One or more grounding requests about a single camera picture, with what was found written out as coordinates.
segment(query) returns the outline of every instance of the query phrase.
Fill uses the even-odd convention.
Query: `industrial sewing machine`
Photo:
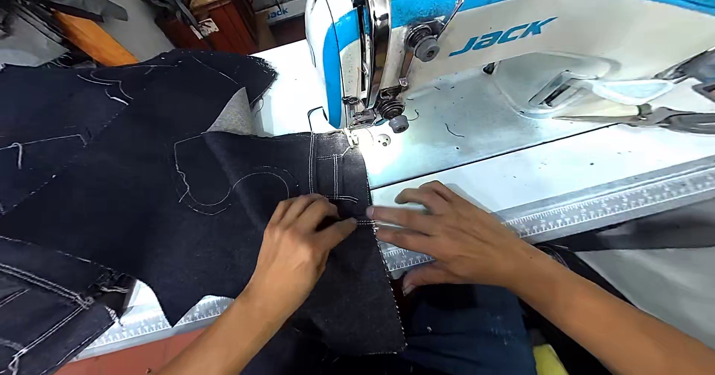
[[[328,122],[401,133],[406,103],[451,77],[522,117],[635,114],[715,46],[714,14],[715,0],[308,0],[305,26]]]

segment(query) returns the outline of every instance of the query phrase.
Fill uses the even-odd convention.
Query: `jeans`
[[[3,375],[57,370],[114,323],[105,296],[128,290],[113,270],[25,242],[0,238],[0,257]]]

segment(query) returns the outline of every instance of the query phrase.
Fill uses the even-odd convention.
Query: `yellow object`
[[[534,347],[534,359],[538,375],[568,375],[550,344]]]

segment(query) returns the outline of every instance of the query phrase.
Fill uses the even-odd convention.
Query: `left hand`
[[[348,218],[317,231],[327,217],[337,218],[337,207],[321,195],[279,203],[263,233],[245,296],[286,318],[298,309],[325,270],[330,250],[357,226],[354,218]]]

